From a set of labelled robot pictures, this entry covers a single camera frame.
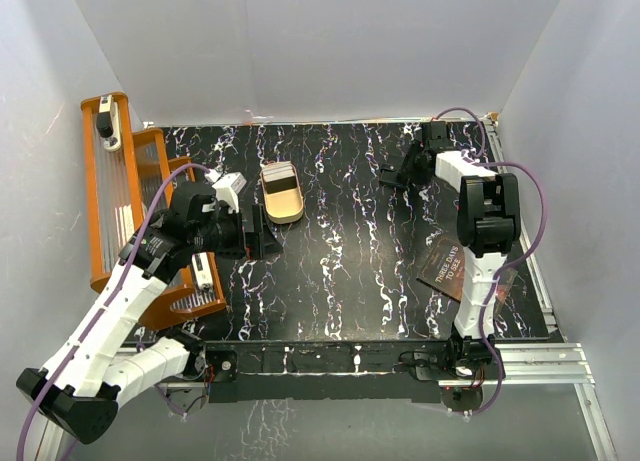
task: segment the wooden frame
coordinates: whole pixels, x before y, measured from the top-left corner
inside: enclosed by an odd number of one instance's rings
[[[138,170],[138,162],[136,160],[136,148],[151,143],[155,143],[158,153],[158,165],[162,179],[169,177],[170,173],[178,166],[191,161],[190,158],[178,158],[169,161],[164,144],[164,135],[161,129],[146,129],[136,133],[131,132],[131,119],[129,116],[129,102],[124,93],[111,93],[114,100],[118,103],[120,112],[120,122],[122,129],[122,150],[124,153],[127,186],[131,200],[131,215],[134,226],[140,226],[144,220],[142,188],[140,175],[144,176],[144,172]],[[83,134],[85,149],[85,172],[87,183],[87,204],[88,204],[88,221],[89,221],[89,245],[91,259],[91,288],[96,292],[101,292],[107,284],[110,272],[105,272],[102,262],[102,239],[100,234],[100,200],[98,199],[98,167],[96,166],[96,153],[94,150],[93,139],[93,116],[98,111],[100,97],[84,100],[80,107],[83,117]],[[190,179],[193,178],[193,172],[189,173]],[[171,200],[173,194],[173,186],[169,185],[165,192],[167,204]],[[213,254],[208,255],[209,264],[211,266],[211,274],[214,281],[214,300],[203,306],[193,309],[172,309],[173,303],[180,299],[192,296],[196,291],[196,286],[191,275],[191,270],[187,267],[180,271],[181,283],[177,286],[171,286],[160,295],[151,306],[140,317],[140,324],[143,326],[157,330],[167,328],[176,324],[183,323],[198,316],[204,316],[213,312],[221,311],[226,307],[226,300],[222,291],[220,277]]]

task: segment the white wall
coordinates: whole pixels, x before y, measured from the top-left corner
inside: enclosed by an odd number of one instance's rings
[[[160,125],[498,110],[558,2],[76,1]]]
[[[500,117],[506,155],[547,187],[538,257],[584,344],[621,459],[637,459],[640,0],[561,0]],[[537,225],[535,194],[523,201]]]
[[[18,375],[96,297],[80,101],[122,88],[73,0],[0,0],[0,12],[0,459],[12,459],[29,408]]]

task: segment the white and black device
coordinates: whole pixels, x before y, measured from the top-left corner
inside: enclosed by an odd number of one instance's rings
[[[407,189],[440,178],[458,191],[458,240],[464,247],[465,273],[460,309],[447,340],[441,368],[476,371],[490,364],[495,349],[493,312],[496,293],[487,299],[500,269],[520,237],[518,180],[478,166],[456,150],[447,123],[432,120],[422,126],[403,159],[381,165],[380,184]]]
[[[253,206],[253,218],[254,231],[245,231],[240,210],[230,212],[226,203],[219,204],[212,186],[180,183],[169,208],[153,214],[146,230],[136,232],[122,249],[109,282],[68,341],[42,368],[25,369],[17,380],[18,389],[35,400],[52,373],[63,366],[40,412],[88,444],[104,434],[118,410],[145,389],[178,374],[197,375],[195,362],[203,345],[179,328],[125,361],[114,364],[114,357],[140,316],[194,255],[213,252],[241,259],[250,253],[252,259],[262,259],[282,252],[266,222],[255,222],[266,218],[264,206]],[[142,239],[134,253],[138,236]],[[125,277],[130,255],[134,258]]]
[[[102,138],[102,146],[107,151],[118,151],[122,147],[122,130],[120,129],[120,111],[113,95],[105,94],[100,98],[96,130]]]

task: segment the black marble tabletop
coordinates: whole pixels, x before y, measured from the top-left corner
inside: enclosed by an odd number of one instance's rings
[[[244,174],[245,213],[263,202],[259,172],[272,161],[294,163],[305,205],[300,221],[273,225],[283,254],[218,260],[228,309],[188,327],[207,341],[448,337],[458,303],[416,277],[427,246],[455,236],[457,193],[441,180],[408,192],[378,183],[380,163],[402,155],[417,129],[404,123],[165,128],[169,157],[188,155]],[[460,148],[478,147],[479,134],[473,123],[452,123]],[[517,246],[511,256],[521,252]],[[548,337],[526,264],[495,321],[498,337]]]

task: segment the wooden rack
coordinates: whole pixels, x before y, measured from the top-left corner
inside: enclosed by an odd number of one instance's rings
[[[91,288],[102,292],[111,276],[120,249],[142,224],[154,194],[170,173],[189,157],[167,159],[164,135],[160,129],[132,133],[129,102],[124,93],[111,93],[118,103],[122,129],[122,148],[108,152],[95,129],[100,98],[82,101],[85,170],[91,250]],[[188,170],[188,178],[194,173]],[[158,208],[167,207],[173,185],[165,191]],[[197,288],[191,269],[182,269],[151,306],[143,313],[140,324],[157,330],[167,328],[226,307],[226,301],[215,257],[208,254],[213,289]]]

